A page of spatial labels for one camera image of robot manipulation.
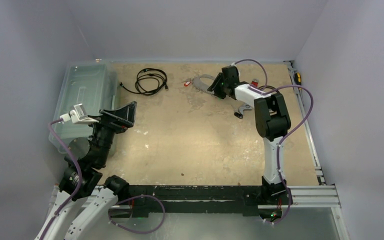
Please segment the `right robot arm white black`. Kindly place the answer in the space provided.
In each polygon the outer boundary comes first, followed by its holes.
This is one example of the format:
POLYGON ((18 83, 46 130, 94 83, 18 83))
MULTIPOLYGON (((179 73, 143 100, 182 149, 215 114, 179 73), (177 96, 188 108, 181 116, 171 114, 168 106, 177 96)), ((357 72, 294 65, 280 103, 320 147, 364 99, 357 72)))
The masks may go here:
POLYGON ((273 205, 292 204, 283 160, 282 141, 291 128, 284 96, 275 90, 267 93, 253 84, 240 81, 239 70, 234 65, 223 67, 208 91, 220 99, 230 97, 244 102, 254 110, 255 127, 264 144, 264 173, 257 201, 273 205))

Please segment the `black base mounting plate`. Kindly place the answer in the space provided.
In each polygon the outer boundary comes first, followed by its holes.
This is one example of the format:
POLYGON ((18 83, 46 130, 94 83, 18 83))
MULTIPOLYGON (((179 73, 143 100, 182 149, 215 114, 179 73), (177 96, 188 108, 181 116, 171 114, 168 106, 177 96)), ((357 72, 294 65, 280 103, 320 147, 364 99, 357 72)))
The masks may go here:
POLYGON ((150 213, 240 214, 280 218, 291 204, 257 200, 259 185, 128 185, 119 191, 117 207, 134 218, 150 213))

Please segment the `red handled adjustable wrench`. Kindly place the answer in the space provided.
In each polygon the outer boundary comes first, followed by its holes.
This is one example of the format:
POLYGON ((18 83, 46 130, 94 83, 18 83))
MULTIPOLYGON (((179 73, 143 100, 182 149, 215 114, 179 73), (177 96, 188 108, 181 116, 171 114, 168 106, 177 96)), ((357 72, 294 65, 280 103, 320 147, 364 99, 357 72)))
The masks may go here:
MULTIPOLYGON (((254 85, 255 87, 258 87, 259 85, 259 80, 257 78, 254 78, 252 81, 251 81, 251 84, 254 85)), ((244 111, 250 111, 252 110, 252 107, 246 103, 244 103, 243 105, 241 105, 235 112, 234 112, 234 116, 239 118, 239 119, 243 119, 244 117, 244 111)))

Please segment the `clear plastic storage bin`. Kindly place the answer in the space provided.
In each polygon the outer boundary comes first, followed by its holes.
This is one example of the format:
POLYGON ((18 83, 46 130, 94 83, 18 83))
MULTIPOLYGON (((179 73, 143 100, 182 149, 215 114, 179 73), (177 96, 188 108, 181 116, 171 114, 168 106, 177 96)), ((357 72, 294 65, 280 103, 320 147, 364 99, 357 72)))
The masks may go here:
MULTIPOLYGON (((118 79, 110 63, 104 61, 80 61, 69 63, 62 82, 54 120, 68 113, 73 105, 83 104, 86 113, 99 115, 100 110, 112 110, 116 106, 118 79)), ((56 123, 52 128, 61 140, 68 144, 75 138, 87 138, 93 129, 71 121, 56 123)), ((60 154, 66 154, 61 144, 50 133, 49 141, 60 154)))

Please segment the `aluminium frame rail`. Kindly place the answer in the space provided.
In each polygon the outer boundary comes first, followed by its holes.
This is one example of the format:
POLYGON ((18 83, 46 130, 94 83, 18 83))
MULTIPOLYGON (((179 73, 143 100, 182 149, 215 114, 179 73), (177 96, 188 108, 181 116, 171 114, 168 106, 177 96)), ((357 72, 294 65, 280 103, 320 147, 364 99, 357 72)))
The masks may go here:
MULTIPOLYGON (((232 63, 229 66, 237 67, 236 63, 232 63)), ((214 96, 212 92, 207 91, 207 88, 209 86, 210 85, 201 86, 199 88, 199 90, 214 96)), ((270 88, 270 87, 267 87, 266 85, 258 86, 257 88, 266 92, 266 93, 270 93, 273 90, 280 93, 279 88, 270 88)), ((286 141, 287 137, 289 137, 295 131, 296 131, 296 128, 292 127, 292 123, 291 123, 291 127, 288 131, 287 136, 284 137, 284 139, 281 142, 281 145, 283 147, 284 147, 284 142, 286 141)), ((100 189, 102 189, 103 187, 104 187, 104 185, 102 185, 102 186, 97 185, 95 190, 92 192, 92 196, 95 197, 98 194, 98 191, 100 189)), ((292 199, 293 203, 291 205, 287 206, 286 209, 282 211, 282 215, 285 214, 290 208, 317 208, 317 207, 328 208, 328 207, 338 207, 340 205, 336 189, 332 186, 326 186, 325 185, 325 186, 318 186, 318 187, 315 187, 315 186, 313 186, 313 187, 307 187, 307 186, 289 187, 287 184, 287 187, 290 189, 291 199, 292 199)), ((111 206, 109 208, 109 210, 111 210, 111 209, 123 210, 117 206, 118 203, 120 203, 120 201, 116 202, 113 206, 111 206)))

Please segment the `yellow black screwdriver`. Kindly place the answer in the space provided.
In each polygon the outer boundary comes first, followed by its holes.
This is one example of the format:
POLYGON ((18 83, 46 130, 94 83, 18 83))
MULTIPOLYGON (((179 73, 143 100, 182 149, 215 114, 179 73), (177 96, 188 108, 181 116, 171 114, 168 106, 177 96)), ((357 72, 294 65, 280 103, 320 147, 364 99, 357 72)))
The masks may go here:
POLYGON ((293 80, 294 80, 294 83, 299 86, 299 90, 302 90, 301 86, 302 86, 302 79, 301 79, 301 75, 299 72, 295 72, 293 74, 293 80))

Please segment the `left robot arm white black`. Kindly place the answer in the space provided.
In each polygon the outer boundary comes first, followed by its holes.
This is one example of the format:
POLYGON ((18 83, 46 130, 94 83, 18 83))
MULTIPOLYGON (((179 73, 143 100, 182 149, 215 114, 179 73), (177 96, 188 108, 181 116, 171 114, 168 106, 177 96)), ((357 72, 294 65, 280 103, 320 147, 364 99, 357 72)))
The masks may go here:
POLYGON ((117 109, 101 109, 98 115, 93 116, 87 114, 84 105, 79 103, 69 113, 48 124, 50 133, 67 151, 64 159, 68 167, 58 185, 51 212, 36 239, 78 240, 111 206, 128 201, 129 183, 115 175, 106 179, 96 196, 92 193, 103 176, 99 170, 106 167, 115 135, 134 126, 136 108, 137 102, 132 101, 117 109), (65 144, 52 126, 68 121, 91 127, 92 135, 65 144))

